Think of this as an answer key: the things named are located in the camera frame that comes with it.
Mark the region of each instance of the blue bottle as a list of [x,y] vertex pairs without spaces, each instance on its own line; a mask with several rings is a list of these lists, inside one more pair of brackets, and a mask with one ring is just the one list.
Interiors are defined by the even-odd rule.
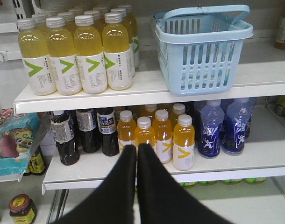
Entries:
[[242,153],[245,141],[245,128],[250,119],[249,98],[237,98],[227,109],[226,135],[222,144],[224,152],[229,155]]
[[199,153],[206,158],[214,158],[220,152],[219,131],[223,123],[225,113],[220,107],[221,100],[208,100],[202,109],[201,138],[199,141]]

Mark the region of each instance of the white bottle cap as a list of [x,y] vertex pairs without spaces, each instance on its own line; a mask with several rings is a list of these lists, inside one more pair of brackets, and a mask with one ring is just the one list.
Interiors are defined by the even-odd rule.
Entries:
[[104,16],[106,23],[118,23],[123,20],[121,13],[105,13]]
[[153,112],[153,111],[157,110],[157,104],[146,104],[144,106],[144,109],[146,111]]
[[50,17],[46,19],[46,25],[49,28],[59,28],[65,25],[62,17]]
[[178,117],[178,124],[182,127],[189,127],[192,123],[192,118],[187,114],[182,114]]
[[159,121],[166,121],[169,118],[169,114],[166,110],[158,110],[155,113],[155,118]]
[[94,19],[91,15],[78,15],[75,17],[75,23],[80,27],[90,26],[94,24]]
[[98,10],[85,11],[85,15],[91,15],[94,20],[99,20],[101,18],[100,12]]
[[120,113],[120,120],[124,122],[129,122],[133,118],[132,112],[131,111],[122,111]]
[[18,28],[19,29],[31,29],[36,27],[36,21],[34,18],[26,18],[18,20]]
[[148,117],[140,117],[137,120],[137,126],[142,128],[142,129],[148,129],[151,127],[151,120]]
[[174,114],[181,115],[185,113],[185,105],[184,104],[174,104],[172,106],[172,111]]

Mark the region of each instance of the white label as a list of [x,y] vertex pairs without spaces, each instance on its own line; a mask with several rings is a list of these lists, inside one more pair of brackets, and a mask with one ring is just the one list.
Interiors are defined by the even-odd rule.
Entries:
[[84,91],[90,94],[104,91],[107,88],[107,77],[103,52],[76,58]]
[[120,53],[104,52],[106,73],[111,88],[122,89],[132,81],[130,49]]
[[172,138],[159,141],[156,140],[156,154],[161,162],[168,162],[171,160],[172,153]]
[[48,55],[36,58],[22,58],[29,76],[29,83],[36,94],[45,95],[56,90],[49,68]]
[[81,90],[76,56],[49,57],[57,90],[65,95],[74,94]]
[[194,144],[189,147],[181,147],[173,144],[172,163],[179,170],[189,170],[193,162]]

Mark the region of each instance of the bottle cap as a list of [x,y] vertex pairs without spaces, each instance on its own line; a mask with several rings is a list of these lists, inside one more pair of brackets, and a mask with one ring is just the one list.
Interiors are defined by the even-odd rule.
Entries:
[[118,23],[123,20],[121,13],[105,13],[104,17],[107,23]]
[[174,104],[172,106],[172,111],[174,114],[180,115],[185,113],[185,105],[184,104]]
[[120,113],[120,120],[124,122],[129,122],[133,118],[132,112],[131,111],[122,111]]
[[156,104],[146,104],[144,106],[144,109],[146,111],[153,112],[153,111],[157,110],[157,105]]
[[149,127],[151,127],[151,119],[148,117],[140,117],[137,120],[137,126],[142,129],[148,129]]
[[159,121],[166,121],[169,118],[169,114],[166,110],[158,110],[155,113],[155,118]]
[[34,18],[26,18],[18,20],[19,29],[31,29],[36,27],[36,21]]
[[100,12],[98,10],[85,11],[85,15],[91,15],[94,20],[99,20],[101,18]]
[[75,23],[80,27],[90,26],[94,24],[94,19],[91,15],[78,15],[75,17]]
[[192,123],[192,118],[187,114],[182,114],[178,117],[178,124],[182,127],[189,127]]

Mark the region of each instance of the dark liquid bottle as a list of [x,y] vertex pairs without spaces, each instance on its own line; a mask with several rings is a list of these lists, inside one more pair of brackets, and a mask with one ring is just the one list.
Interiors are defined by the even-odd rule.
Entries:
[[102,134],[102,151],[107,156],[119,153],[117,124],[112,107],[100,108],[97,113],[99,131]]
[[76,110],[76,116],[83,151],[96,152],[101,146],[101,141],[95,111],[93,109]]
[[64,111],[54,111],[51,129],[56,141],[59,158],[62,164],[72,165],[79,159],[78,146],[74,137],[72,120]]

